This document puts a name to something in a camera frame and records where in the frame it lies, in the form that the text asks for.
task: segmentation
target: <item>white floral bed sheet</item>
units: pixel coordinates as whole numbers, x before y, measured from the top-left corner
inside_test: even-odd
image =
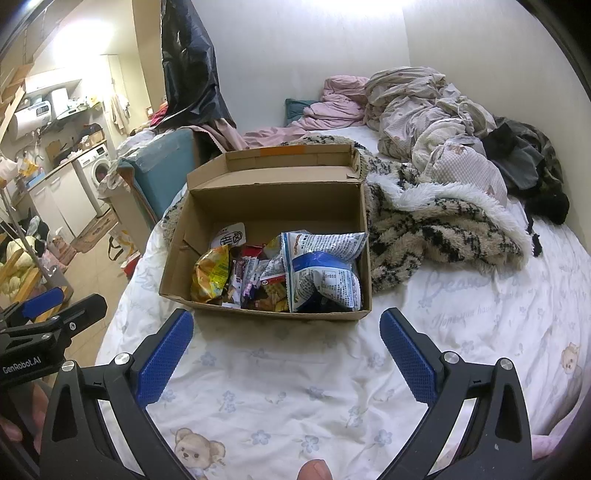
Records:
[[[372,151],[365,127],[331,131]],[[517,202],[510,203],[525,225]],[[534,454],[551,449],[589,388],[591,261],[566,226],[537,222],[544,252],[517,273],[426,264],[406,286],[374,296],[359,322],[208,318],[195,313],[193,340],[160,400],[155,425],[196,478],[293,478],[323,458],[335,479],[375,479],[426,411],[379,336],[379,317],[398,307],[442,350],[466,361],[511,358],[524,390]],[[182,305],[158,295],[167,251],[156,226],[98,353],[106,364],[133,352]],[[108,403],[105,420],[124,463],[139,470]],[[460,414],[440,465],[449,460],[472,404]]]

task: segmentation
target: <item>cabinet door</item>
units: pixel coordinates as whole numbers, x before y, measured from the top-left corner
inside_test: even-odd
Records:
[[[51,195],[74,236],[95,218],[96,212],[78,180],[72,164],[54,173],[48,180]]]
[[[45,185],[45,182],[34,188],[30,195],[37,213],[41,217],[41,220],[47,224],[49,231],[53,234],[56,233],[59,227],[62,227],[61,235],[63,239],[71,243],[74,240],[74,235],[64,220],[64,217],[62,217],[60,209],[53,199],[49,188]]]

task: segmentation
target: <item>open cardboard box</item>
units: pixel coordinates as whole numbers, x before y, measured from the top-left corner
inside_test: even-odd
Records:
[[[359,153],[350,145],[291,145],[220,155],[187,176],[183,206],[164,267],[160,294],[189,307],[300,320],[359,320],[371,310],[369,247],[357,260],[358,312],[276,313],[191,301],[195,262],[223,227],[243,222],[246,243],[262,245],[281,232],[367,232]]]

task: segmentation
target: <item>metal pole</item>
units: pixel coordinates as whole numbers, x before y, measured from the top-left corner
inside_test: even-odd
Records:
[[[8,195],[7,195],[5,189],[0,190],[0,196],[2,197],[2,201],[3,201],[4,206],[6,208],[6,213],[10,217],[12,224],[15,226],[15,230],[17,232],[18,237],[21,239],[22,245],[24,246],[27,253],[31,256],[31,259],[33,259],[33,263],[37,266],[37,268],[39,269],[39,272],[41,272],[41,275],[43,275],[43,278],[45,278],[45,280],[47,281],[47,285],[49,286],[49,288],[67,287],[66,291],[64,292],[64,295],[65,295],[64,301],[67,301],[69,299],[69,297],[72,296],[72,292],[73,292],[72,286],[68,283],[66,278],[61,274],[59,269],[57,269],[56,272],[54,272],[54,274],[52,275],[45,269],[45,267],[43,267],[43,265],[41,265],[41,262],[37,258],[37,254],[31,248],[31,246],[29,245],[29,242],[27,242],[27,239],[25,238],[25,232],[22,231],[21,226],[18,224],[18,222],[14,216],[14,213],[13,213],[14,207],[12,207],[12,204],[10,203],[10,200],[8,199]]]

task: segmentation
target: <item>human hand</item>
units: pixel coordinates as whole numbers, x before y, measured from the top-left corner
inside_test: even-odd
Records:
[[[300,469],[297,480],[332,480],[332,474],[324,460],[310,460]]]
[[[47,405],[49,399],[43,389],[36,383],[33,382],[33,401],[32,401],[32,412],[33,422],[37,427],[37,434],[33,440],[33,446],[37,453],[41,453],[41,434],[43,433],[43,424],[45,423],[45,415],[47,413]],[[6,433],[6,436],[12,442],[22,441],[22,431],[13,422],[4,417],[0,416],[0,427]]]

